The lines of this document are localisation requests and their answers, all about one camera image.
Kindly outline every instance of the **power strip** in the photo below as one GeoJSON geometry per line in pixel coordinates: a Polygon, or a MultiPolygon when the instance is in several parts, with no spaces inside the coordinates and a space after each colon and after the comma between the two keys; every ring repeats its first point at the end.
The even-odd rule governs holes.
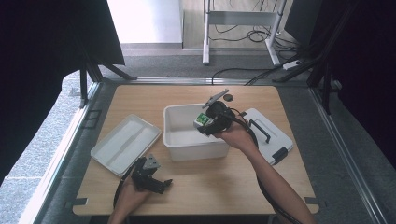
{"type": "Polygon", "coordinates": [[[302,62],[300,62],[299,60],[296,60],[296,61],[291,62],[291,63],[285,63],[285,64],[283,64],[283,69],[290,70],[291,68],[296,67],[296,66],[298,66],[300,64],[302,64],[302,62]]]}

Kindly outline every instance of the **aluminum rail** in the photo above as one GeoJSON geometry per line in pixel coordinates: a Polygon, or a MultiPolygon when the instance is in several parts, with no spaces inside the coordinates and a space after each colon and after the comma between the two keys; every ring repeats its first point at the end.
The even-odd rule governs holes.
{"type": "MultiPolygon", "coordinates": [[[[239,78],[214,78],[213,85],[245,85],[250,79],[239,78]]],[[[140,77],[134,81],[125,81],[122,78],[114,78],[111,83],[132,85],[212,85],[212,78],[190,78],[190,77],[140,77]]],[[[286,83],[276,83],[269,79],[258,79],[254,86],[292,86],[306,87],[305,81],[290,80],[286,83]]]]}
{"type": "MultiPolygon", "coordinates": [[[[88,99],[92,99],[95,94],[97,94],[100,85],[101,83],[97,82],[91,84],[90,90],[88,92],[88,99]]],[[[73,117],[69,127],[66,130],[66,133],[64,134],[64,137],[61,140],[61,143],[59,144],[58,148],[55,151],[55,154],[52,157],[51,162],[49,163],[49,167],[47,168],[46,173],[44,173],[43,177],[38,183],[37,188],[35,189],[35,193],[33,194],[29,203],[26,205],[26,208],[21,215],[19,223],[35,223],[35,219],[40,213],[47,199],[47,196],[50,193],[52,184],[54,183],[57,174],[59,174],[59,171],[64,164],[64,158],[66,157],[67,153],[70,150],[70,147],[73,144],[73,141],[78,132],[78,128],[81,122],[84,120],[85,115],[87,114],[92,104],[91,101],[92,100],[90,100],[84,107],[79,108],[75,116],[73,117]]]]}
{"type": "Polygon", "coordinates": [[[320,94],[318,93],[318,90],[314,90],[311,88],[310,91],[315,100],[318,111],[321,117],[323,118],[323,121],[332,137],[332,140],[336,145],[338,153],[340,154],[341,159],[343,160],[343,163],[346,166],[346,169],[352,179],[352,182],[355,184],[355,187],[359,195],[361,196],[363,204],[366,207],[367,212],[369,213],[373,223],[377,223],[377,224],[388,223],[378,205],[378,202],[376,201],[374,194],[371,192],[369,186],[367,185],[367,182],[364,179],[364,176],[362,175],[360,168],[358,167],[352,155],[350,154],[347,144],[345,143],[341,134],[338,132],[335,123],[332,121],[332,116],[328,115],[325,109],[323,108],[323,106],[321,105],[321,97],[320,94]]]}

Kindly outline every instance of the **black cable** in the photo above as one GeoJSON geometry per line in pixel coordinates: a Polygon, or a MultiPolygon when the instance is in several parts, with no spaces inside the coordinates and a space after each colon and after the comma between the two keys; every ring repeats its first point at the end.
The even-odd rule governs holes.
{"type": "Polygon", "coordinates": [[[296,49],[294,47],[283,46],[279,42],[277,42],[276,40],[275,40],[275,46],[277,46],[277,49],[284,49],[284,50],[288,50],[288,51],[297,51],[298,50],[298,49],[296,49]]]}
{"type": "Polygon", "coordinates": [[[257,6],[259,3],[262,3],[262,5],[263,5],[263,4],[264,4],[264,0],[259,0],[259,1],[257,1],[256,5],[254,5],[254,8],[256,8],[256,6],[257,6]]]}
{"type": "Polygon", "coordinates": [[[268,69],[265,69],[265,68],[257,68],[257,69],[256,68],[226,68],[226,69],[222,69],[222,70],[216,72],[212,76],[212,85],[214,85],[214,79],[215,79],[216,75],[221,74],[221,73],[226,72],[226,71],[231,71],[231,70],[236,70],[236,71],[264,71],[264,70],[268,70],[268,69]]]}
{"type": "MultiPolygon", "coordinates": [[[[249,128],[247,131],[250,136],[252,137],[255,145],[257,148],[259,148],[258,142],[257,142],[257,137],[256,134],[249,128]]],[[[259,184],[260,190],[262,191],[262,194],[264,195],[265,199],[268,201],[269,204],[271,204],[274,209],[281,214],[284,218],[286,218],[289,222],[293,223],[293,224],[302,224],[299,220],[297,220],[295,217],[293,217],[292,215],[290,215],[287,211],[285,211],[272,197],[271,195],[267,192],[267,190],[265,189],[264,185],[262,184],[262,182],[260,181],[259,177],[256,176],[257,178],[257,182],[259,184]]]]}
{"type": "MultiPolygon", "coordinates": [[[[230,109],[236,111],[236,113],[238,113],[239,116],[244,117],[244,115],[241,112],[239,112],[237,109],[235,108],[230,108],[230,109]]],[[[248,127],[248,121],[244,119],[244,122],[248,127]]]]}
{"type": "Polygon", "coordinates": [[[267,10],[267,8],[268,8],[268,2],[269,2],[269,0],[267,0],[267,5],[265,5],[265,9],[262,10],[262,7],[264,6],[264,2],[265,2],[265,0],[262,0],[262,6],[260,7],[260,11],[265,11],[265,10],[267,10]]]}
{"type": "Polygon", "coordinates": [[[122,176],[122,178],[121,178],[121,180],[120,180],[120,183],[119,183],[119,185],[117,186],[116,193],[114,194],[113,208],[116,207],[117,200],[119,199],[120,192],[121,192],[121,189],[122,189],[122,185],[123,185],[125,179],[128,178],[128,176],[131,176],[131,175],[132,175],[131,172],[132,172],[132,170],[134,169],[135,166],[136,166],[136,161],[134,162],[134,164],[131,165],[131,167],[128,168],[128,170],[127,170],[127,171],[125,172],[125,174],[122,176]]]}
{"type": "Polygon", "coordinates": [[[277,0],[275,0],[273,12],[275,12],[276,3],[277,3],[277,0]]]}
{"type": "Polygon", "coordinates": [[[291,56],[291,57],[289,57],[289,58],[286,58],[286,57],[284,57],[282,54],[281,54],[281,52],[290,52],[290,51],[292,51],[292,50],[289,50],[289,49],[281,49],[281,50],[277,50],[277,56],[279,56],[279,58],[281,58],[281,59],[283,59],[283,60],[288,60],[288,59],[290,59],[291,57],[293,57],[293,56],[291,56]]]}
{"type": "Polygon", "coordinates": [[[204,9],[203,9],[203,14],[204,14],[204,16],[203,16],[203,19],[204,19],[204,27],[205,27],[205,0],[203,1],[203,3],[204,3],[204,9]]]}
{"type": "MultiPolygon", "coordinates": [[[[256,8],[256,6],[257,6],[260,2],[262,2],[262,5],[261,5],[261,10],[262,10],[262,6],[263,6],[263,3],[264,3],[264,0],[259,0],[259,1],[256,3],[256,5],[254,6],[254,8],[256,8]]],[[[232,3],[231,3],[231,0],[229,1],[229,3],[230,3],[231,8],[233,9],[233,5],[232,5],[232,3]]],[[[213,10],[216,10],[216,8],[215,8],[215,1],[214,1],[214,0],[212,1],[212,7],[213,7],[213,10]]],[[[233,30],[233,29],[236,28],[236,27],[238,27],[238,25],[235,25],[235,26],[233,26],[233,27],[231,27],[231,28],[229,28],[229,29],[227,29],[227,30],[225,30],[225,31],[220,31],[220,30],[218,29],[218,26],[215,24],[215,29],[216,29],[216,31],[217,31],[219,34],[224,34],[224,33],[230,32],[231,30],[233,30]]],[[[247,32],[247,35],[246,35],[245,37],[241,37],[241,38],[239,38],[239,39],[211,38],[210,36],[209,36],[208,38],[209,38],[210,40],[213,40],[213,41],[219,41],[219,40],[221,40],[221,41],[233,41],[233,42],[241,41],[241,40],[244,40],[244,39],[247,39],[247,38],[248,38],[248,39],[249,39],[250,41],[252,41],[252,42],[260,43],[260,42],[263,42],[267,37],[268,37],[268,33],[265,33],[265,32],[263,32],[263,31],[254,30],[254,27],[253,27],[253,31],[247,32]],[[253,38],[251,38],[253,35],[259,35],[259,36],[261,37],[261,39],[260,39],[260,40],[254,40],[253,38]]]]}
{"type": "Polygon", "coordinates": [[[275,67],[275,68],[273,68],[273,69],[271,69],[271,70],[268,70],[268,71],[265,71],[265,72],[259,74],[258,76],[254,77],[254,78],[251,79],[249,82],[247,82],[247,83],[245,84],[245,86],[251,86],[251,85],[253,85],[257,80],[259,80],[259,79],[261,79],[261,78],[268,77],[269,75],[271,75],[271,73],[275,72],[276,70],[278,70],[278,69],[281,68],[281,67],[282,67],[282,66],[275,67]]]}
{"type": "Polygon", "coordinates": [[[282,39],[282,38],[280,38],[280,37],[276,37],[276,39],[280,39],[280,40],[282,40],[282,41],[285,41],[285,42],[288,42],[288,43],[291,43],[291,44],[294,44],[294,45],[299,45],[298,43],[295,43],[295,42],[292,42],[292,41],[289,41],[289,40],[286,40],[286,39],[282,39]]]}

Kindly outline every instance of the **white plastic bin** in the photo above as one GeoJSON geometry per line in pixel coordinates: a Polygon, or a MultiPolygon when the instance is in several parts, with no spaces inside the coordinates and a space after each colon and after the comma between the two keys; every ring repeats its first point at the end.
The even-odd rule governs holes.
{"type": "Polygon", "coordinates": [[[163,143],[168,147],[172,161],[191,161],[226,157],[227,143],[212,135],[201,134],[193,126],[200,113],[199,105],[169,105],[163,111],[163,143]]]}

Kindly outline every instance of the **hand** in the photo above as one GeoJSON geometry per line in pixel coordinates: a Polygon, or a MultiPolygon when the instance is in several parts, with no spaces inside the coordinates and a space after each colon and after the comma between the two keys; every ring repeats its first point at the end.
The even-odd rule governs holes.
{"type": "MultiPolygon", "coordinates": [[[[245,122],[245,120],[240,116],[237,116],[236,118],[245,122]]],[[[249,148],[256,148],[248,131],[241,124],[235,121],[226,131],[215,133],[213,136],[222,138],[228,145],[230,145],[230,147],[238,148],[243,152],[249,148]]]]}
{"type": "Polygon", "coordinates": [[[128,176],[122,184],[116,207],[108,223],[122,223],[149,195],[150,191],[137,189],[132,178],[128,176]]]}

